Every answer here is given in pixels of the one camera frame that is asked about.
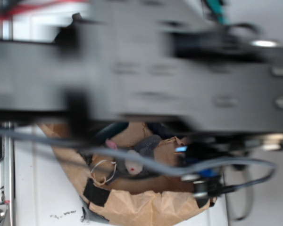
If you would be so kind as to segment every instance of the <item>white thread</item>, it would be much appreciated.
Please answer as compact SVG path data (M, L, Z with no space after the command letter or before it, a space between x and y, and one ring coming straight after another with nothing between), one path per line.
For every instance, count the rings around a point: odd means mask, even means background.
M113 178L114 175L115 175L116 170L117 170L117 163L116 163L115 161L109 161L109 160L107 160L107 159L103 159L103 160L99 161L99 162L92 168L92 170L90 171L90 174L92 175L94 169L95 169L96 167L98 167L99 165L101 165L103 162L106 162L106 161L110 162L111 164L114 164L114 171L113 171L112 176L111 176L108 180L106 180L106 178L105 178L105 179L104 179L104 182L102 182L102 183L99 183L99 182L96 181L95 178L94 178L94 179L93 179L94 182L96 182L96 183L99 184L99 185L103 185L103 184L105 184L106 182L111 181L112 178Z

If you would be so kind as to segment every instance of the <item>red wire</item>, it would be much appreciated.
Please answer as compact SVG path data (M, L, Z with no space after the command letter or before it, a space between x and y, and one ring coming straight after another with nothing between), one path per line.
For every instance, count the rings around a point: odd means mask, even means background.
M49 6L52 6L52 5L59 4L59 3L65 3L65 2L86 2L86 1L87 0L56 0L56 1L48 2L48 3L44 3L44 4L41 4L41 5L28 5L28 4L17 5L15 7L13 7L7 13L0 14L0 21L7 20L11 16L14 16L14 15L17 15L17 14L29 12L29 11L40 9L40 8L49 7Z

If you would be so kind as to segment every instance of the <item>white surface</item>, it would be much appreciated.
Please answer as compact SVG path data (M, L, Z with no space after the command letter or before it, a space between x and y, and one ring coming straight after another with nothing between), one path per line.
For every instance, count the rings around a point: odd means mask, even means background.
M18 131L45 136L38 127ZM83 204L49 146L15 142L15 168L18 226L105 225L81 222ZM218 199L215 207L178 224L191 225L227 225L224 197Z

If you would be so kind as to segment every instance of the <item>black tape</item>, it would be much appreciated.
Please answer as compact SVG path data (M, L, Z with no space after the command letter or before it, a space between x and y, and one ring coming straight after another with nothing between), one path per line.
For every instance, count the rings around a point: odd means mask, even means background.
M198 208L201 209L202 207L204 207L207 204L208 198L196 199L196 202L197 202Z
M96 187L93 184L93 180L89 179L87 181L87 185L83 195L93 204L103 207L107 202L107 199L110 195L110 191Z
M99 222L99 223L103 223L103 224L109 224L109 220L107 220L106 218L104 218L103 216L91 211L88 207L88 205L83 201L83 199L81 199L82 203L83 203L83 216L81 221L83 222L83 220L92 220L95 222Z

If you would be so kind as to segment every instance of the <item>stuffed toy mouse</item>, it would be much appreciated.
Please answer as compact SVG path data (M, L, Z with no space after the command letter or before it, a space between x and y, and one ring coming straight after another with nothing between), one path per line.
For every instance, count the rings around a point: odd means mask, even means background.
M160 136L152 135L137 143L133 147L133 149L122 147L121 150L118 150L117 144L112 140L106 140L105 144L107 147L110 147L117 151L126 151L128 154L154 158L154 149L157 147L160 141ZM115 159L115 162L117 164L117 170L115 172L113 180L121 175L139 175L141 177L144 177L150 174L150 172L140 163L118 158Z

